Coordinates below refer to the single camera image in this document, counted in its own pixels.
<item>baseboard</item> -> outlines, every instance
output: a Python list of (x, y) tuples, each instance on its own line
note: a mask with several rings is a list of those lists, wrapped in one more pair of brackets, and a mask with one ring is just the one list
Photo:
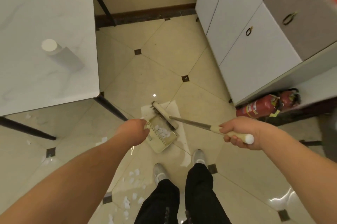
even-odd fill
[[(158, 19), (168, 19), (172, 17), (196, 14), (196, 4), (184, 4), (175, 6), (165, 6), (162, 8), (153, 8), (145, 10), (137, 10), (125, 13), (111, 14), (116, 25), (144, 22)], [(106, 15), (95, 15), (96, 29), (111, 26), (111, 21)]]

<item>gray sneaker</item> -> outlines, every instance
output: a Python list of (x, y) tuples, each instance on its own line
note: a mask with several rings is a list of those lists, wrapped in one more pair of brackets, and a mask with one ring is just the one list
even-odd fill
[(158, 185), (158, 183), (163, 179), (169, 179), (165, 167), (163, 167), (163, 165), (160, 163), (154, 165), (153, 175), (154, 175), (154, 182), (156, 183), (156, 185)]
[(194, 151), (192, 155), (192, 163), (195, 165), (196, 163), (204, 164), (206, 165), (206, 156), (205, 153), (202, 150), (196, 150)]

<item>white table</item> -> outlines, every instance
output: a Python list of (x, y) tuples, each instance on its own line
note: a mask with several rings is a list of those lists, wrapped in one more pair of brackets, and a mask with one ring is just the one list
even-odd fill
[[(46, 39), (66, 53), (45, 51)], [(89, 98), (109, 109), (99, 90), (93, 0), (0, 0), (0, 116)]]

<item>person's right hand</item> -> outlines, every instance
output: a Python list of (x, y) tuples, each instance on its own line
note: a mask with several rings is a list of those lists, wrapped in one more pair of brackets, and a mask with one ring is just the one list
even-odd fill
[(220, 129), (220, 132), (222, 133), (234, 131), (242, 134), (252, 134), (254, 136), (254, 143), (251, 145), (245, 144), (240, 138), (236, 136), (229, 137), (228, 135), (225, 135), (223, 138), (225, 142), (231, 142), (235, 146), (250, 150), (261, 150), (262, 140), (265, 137), (268, 137), (270, 130), (276, 128), (271, 124), (244, 116), (237, 117), (219, 126), (223, 127)]

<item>white sneaker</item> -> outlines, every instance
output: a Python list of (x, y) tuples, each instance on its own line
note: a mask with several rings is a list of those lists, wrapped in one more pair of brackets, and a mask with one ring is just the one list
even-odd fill
[(158, 185), (158, 183), (163, 179), (169, 179), (165, 167), (163, 167), (163, 165), (160, 163), (154, 165), (153, 175), (154, 175), (154, 182), (156, 183), (156, 185)]
[(196, 150), (194, 151), (192, 155), (192, 163), (195, 165), (196, 163), (204, 164), (206, 165), (206, 156), (205, 153), (202, 150)]

